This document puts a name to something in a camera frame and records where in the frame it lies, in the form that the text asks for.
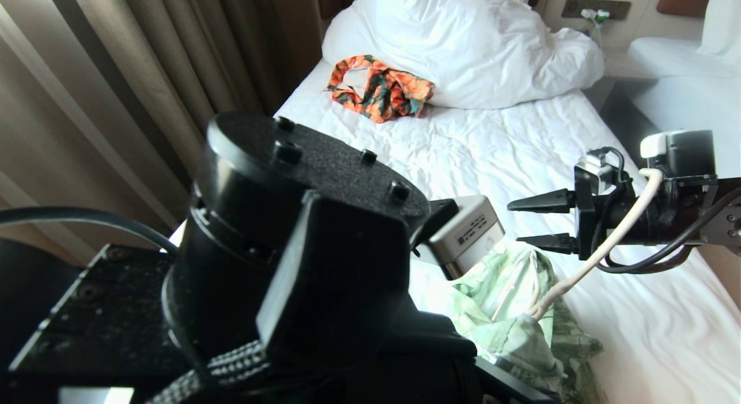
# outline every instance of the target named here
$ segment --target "power outlet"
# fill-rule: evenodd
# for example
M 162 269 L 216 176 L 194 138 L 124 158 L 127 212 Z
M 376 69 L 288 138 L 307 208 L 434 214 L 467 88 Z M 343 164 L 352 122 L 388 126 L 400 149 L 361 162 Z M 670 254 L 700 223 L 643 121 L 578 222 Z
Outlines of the power outlet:
M 612 21 L 622 21 L 628 16 L 630 2 L 604 0 L 566 0 L 563 6 L 562 18 L 581 18 L 582 9 L 606 10 Z

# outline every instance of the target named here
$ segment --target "curtain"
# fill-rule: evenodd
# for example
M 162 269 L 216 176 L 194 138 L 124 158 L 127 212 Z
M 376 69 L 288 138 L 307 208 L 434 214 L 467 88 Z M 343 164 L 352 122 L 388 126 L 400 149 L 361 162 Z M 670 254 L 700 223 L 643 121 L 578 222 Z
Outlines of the curtain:
M 312 0 L 0 0 L 0 208 L 182 222 L 208 120 L 272 115 L 321 57 Z M 77 264 L 94 225 L 0 228 Z

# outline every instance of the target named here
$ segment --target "light green garment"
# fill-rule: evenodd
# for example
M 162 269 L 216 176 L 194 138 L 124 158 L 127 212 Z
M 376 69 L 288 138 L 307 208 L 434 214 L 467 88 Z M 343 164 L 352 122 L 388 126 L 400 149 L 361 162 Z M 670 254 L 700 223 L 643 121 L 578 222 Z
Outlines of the light green garment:
M 579 329 L 566 302 L 558 299 L 540 324 L 527 315 L 555 283 L 542 251 L 503 240 L 466 275 L 441 282 L 445 296 L 438 298 L 447 299 L 429 311 L 450 317 L 481 357 L 534 388 L 557 393 L 564 403 L 604 402 L 588 363 L 603 347 Z

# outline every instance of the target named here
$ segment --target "white duvet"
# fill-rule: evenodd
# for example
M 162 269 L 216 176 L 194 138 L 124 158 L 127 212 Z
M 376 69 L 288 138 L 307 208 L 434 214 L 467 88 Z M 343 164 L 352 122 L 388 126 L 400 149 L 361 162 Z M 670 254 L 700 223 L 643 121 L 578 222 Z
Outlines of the white duvet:
M 590 87 L 603 54 L 581 33 L 551 33 L 514 0 L 356 0 L 336 16 L 326 61 L 371 54 L 436 84 L 430 103 L 498 109 Z
M 323 92 L 332 66 L 320 62 L 278 111 L 357 149 L 411 180 L 429 199 L 484 194 L 511 237 L 574 232 L 571 215 L 509 212 L 509 201 L 572 188 L 574 162 L 588 149 L 622 148 L 579 91 L 500 111 L 429 108 L 426 117 L 375 124 Z M 628 162 L 626 169 L 644 182 Z M 620 247 L 616 259 L 635 262 L 656 248 Z M 576 256 L 550 254 L 563 278 Z M 415 299 L 433 267 L 412 267 Z M 604 352 L 592 360 L 609 403 L 738 403 L 741 369 L 739 310 L 699 254 L 668 272 L 633 276 L 597 270 L 566 302 Z

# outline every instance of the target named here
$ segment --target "orange floral cloth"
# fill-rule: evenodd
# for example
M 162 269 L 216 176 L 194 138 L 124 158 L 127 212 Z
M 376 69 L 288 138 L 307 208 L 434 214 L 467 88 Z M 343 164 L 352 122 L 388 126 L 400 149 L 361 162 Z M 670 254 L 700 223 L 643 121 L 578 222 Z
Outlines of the orange floral cloth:
M 352 87 L 339 87 L 344 74 L 358 67 L 368 67 L 368 84 L 362 97 Z M 434 88 L 432 82 L 410 72 L 392 69 L 373 56 L 354 56 L 339 61 L 327 85 L 334 101 L 376 123 L 394 116 L 419 116 L 424 103 L 432 98 Z

